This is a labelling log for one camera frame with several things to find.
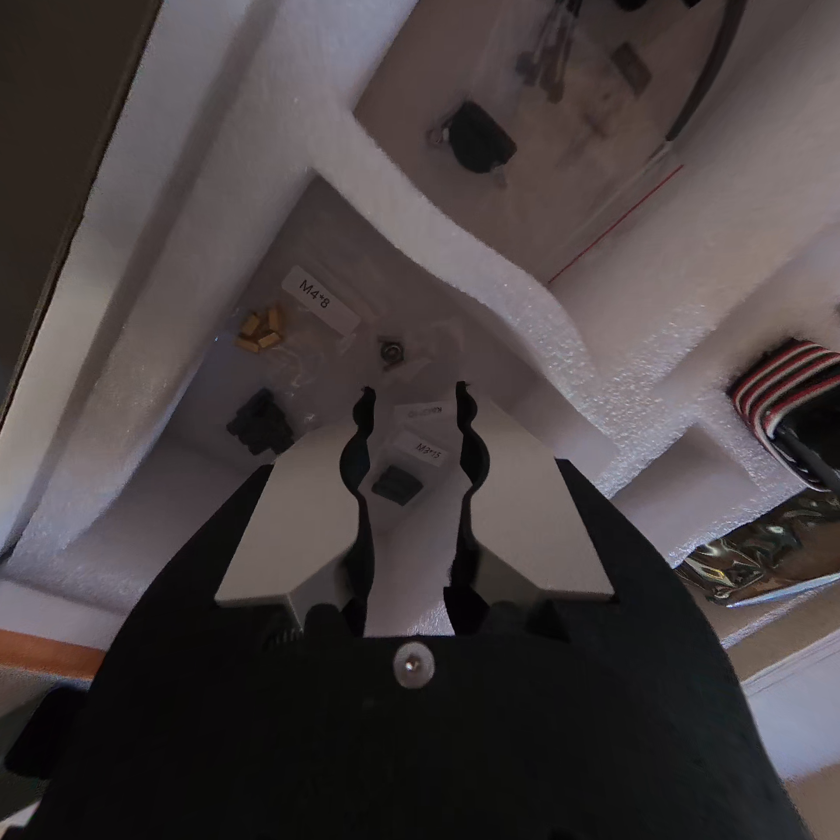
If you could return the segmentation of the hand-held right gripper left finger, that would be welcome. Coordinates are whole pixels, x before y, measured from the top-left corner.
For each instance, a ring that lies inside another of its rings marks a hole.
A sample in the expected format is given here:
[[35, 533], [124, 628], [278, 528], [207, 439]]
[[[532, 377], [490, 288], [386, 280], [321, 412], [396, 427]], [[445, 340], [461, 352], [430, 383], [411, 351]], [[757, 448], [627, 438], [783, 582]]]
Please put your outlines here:
[[271, 468], [215, 603], [279, 606], [303, 629], [311, 609], [335, 607], [364, 635], [375, 549], [361, 485], [371, 469], [374, 389], [351, 415], [300, 438]]

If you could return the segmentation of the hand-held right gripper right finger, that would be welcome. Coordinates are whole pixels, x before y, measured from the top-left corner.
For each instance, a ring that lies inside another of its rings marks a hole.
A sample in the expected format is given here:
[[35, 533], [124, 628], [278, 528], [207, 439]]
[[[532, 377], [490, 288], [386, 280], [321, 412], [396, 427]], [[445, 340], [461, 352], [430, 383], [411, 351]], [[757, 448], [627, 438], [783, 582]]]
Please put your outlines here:
[[460, 503], [445, 608], [456, 636], [566, 636], [558, 604], [614, 589], [557, 459], [489, 397], [455, 386]]

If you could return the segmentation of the white foam packing tray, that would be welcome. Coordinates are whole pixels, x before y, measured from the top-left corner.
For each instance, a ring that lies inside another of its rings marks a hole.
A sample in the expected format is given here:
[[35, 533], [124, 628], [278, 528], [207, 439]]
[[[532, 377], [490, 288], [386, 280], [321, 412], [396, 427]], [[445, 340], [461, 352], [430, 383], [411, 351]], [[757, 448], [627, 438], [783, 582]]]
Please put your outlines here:
[[[666, 60], [725, 2], [648, 42], [635, 99], [585, 5], [557, 105], [519, 90], [513, 12], [443, 2], [284, 2], [251, 61], [154, 281], [2, 563], [2, 630], [106, 649], [154, 575], [249, 474], [209, 407], [245, 399], [256, 356], [209, 330], [326, 186], [357, 245], [305, 239], [288, 264], [333, 291], [411, 291], [504, 347], [483, 388], [522, 393], [521, 423], [679, 562], [801, 484], [746, 431], [725, 375], [787, 330], [830, 328], [838, 280], [838, 2], [747, 2], [717, 81], [676, 140], [645, 114]], [[197, 360], [205, 353], [205, 372]]]

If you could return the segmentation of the black plastic connector part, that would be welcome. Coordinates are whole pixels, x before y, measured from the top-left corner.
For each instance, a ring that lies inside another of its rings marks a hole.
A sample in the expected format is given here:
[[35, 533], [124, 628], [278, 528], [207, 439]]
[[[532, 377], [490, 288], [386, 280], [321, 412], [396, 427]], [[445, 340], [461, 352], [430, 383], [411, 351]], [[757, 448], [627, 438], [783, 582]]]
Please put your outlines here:
[[254, 456], [270, 451], [282, 455], [295, 443], [295, 435], [273, 393], [261, 388], [227, 423], [226, 430]]

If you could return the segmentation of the clear bag brass standoffs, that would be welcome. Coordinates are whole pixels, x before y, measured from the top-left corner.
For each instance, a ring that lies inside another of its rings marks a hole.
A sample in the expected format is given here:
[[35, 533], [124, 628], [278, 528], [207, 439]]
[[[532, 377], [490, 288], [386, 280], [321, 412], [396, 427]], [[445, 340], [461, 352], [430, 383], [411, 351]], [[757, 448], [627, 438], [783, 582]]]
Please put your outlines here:
[[347, 400], [376, 386], [375, 310], [360, 284], [322, 260], [268, 266], [230, 323], [235, 352], [283, 401]]

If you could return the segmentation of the clear bag with nut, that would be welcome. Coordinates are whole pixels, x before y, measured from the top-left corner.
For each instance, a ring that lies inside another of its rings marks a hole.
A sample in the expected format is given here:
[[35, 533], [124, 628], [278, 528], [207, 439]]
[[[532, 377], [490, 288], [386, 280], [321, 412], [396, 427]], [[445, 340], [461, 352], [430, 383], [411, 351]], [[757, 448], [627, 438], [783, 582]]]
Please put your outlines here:
[[466, 327], [456, 316], [415, 319], [375, 336], [377, 363], [385, 388], [438, 391], [459, 373]]

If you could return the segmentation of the silver antistatic bag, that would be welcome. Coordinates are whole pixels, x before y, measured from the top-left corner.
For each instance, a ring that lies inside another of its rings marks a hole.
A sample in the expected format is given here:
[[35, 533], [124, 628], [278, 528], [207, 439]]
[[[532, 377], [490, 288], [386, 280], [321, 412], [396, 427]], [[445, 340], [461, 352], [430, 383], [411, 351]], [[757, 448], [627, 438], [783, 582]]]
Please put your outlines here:
[[694, 548], [678, 577], [712, 604], [756, 606], [839, 580], [839, 499], [806, 490], [719, 539]]

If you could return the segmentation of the large clear parts bag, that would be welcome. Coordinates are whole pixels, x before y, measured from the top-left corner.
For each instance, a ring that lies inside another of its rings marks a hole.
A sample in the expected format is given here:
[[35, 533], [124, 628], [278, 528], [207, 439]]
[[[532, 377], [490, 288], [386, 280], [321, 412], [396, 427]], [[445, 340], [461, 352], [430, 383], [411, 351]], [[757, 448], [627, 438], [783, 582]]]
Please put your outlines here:
[[[353, 115], [460, 228], [549, 280], [665, 152], [707, 95], [746, 2], [417, 2]], [[611, 61], [630, 43], [653, 74], [634, 96]], [[464, 99], [518, 145], [507, 188], [426, 132]]]

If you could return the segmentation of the black motor part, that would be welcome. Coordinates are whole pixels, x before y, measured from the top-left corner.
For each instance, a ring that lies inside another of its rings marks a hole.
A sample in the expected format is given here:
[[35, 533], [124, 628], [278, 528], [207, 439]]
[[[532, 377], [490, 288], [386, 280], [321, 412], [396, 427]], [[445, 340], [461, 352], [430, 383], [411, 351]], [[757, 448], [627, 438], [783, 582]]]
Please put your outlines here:
[[508, 187], [507, 166], [518, 152], [510, 134], [487, 110], [472, 99], [437, 120], [426, 132], [426, 142], [450, 149], [460, 167], [487, 176], [500, 188]]

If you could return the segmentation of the small brown square part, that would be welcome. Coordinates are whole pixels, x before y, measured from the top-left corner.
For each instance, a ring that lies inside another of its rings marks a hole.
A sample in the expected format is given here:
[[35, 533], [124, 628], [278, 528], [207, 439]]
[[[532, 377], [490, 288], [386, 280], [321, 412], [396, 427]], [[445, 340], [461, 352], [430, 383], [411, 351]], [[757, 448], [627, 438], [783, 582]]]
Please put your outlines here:
[[623, 42], [612, 52], [611, 61], [634, 96], [640, 97], [648, 88], [653, 74], [635, 48], [630, 43]]

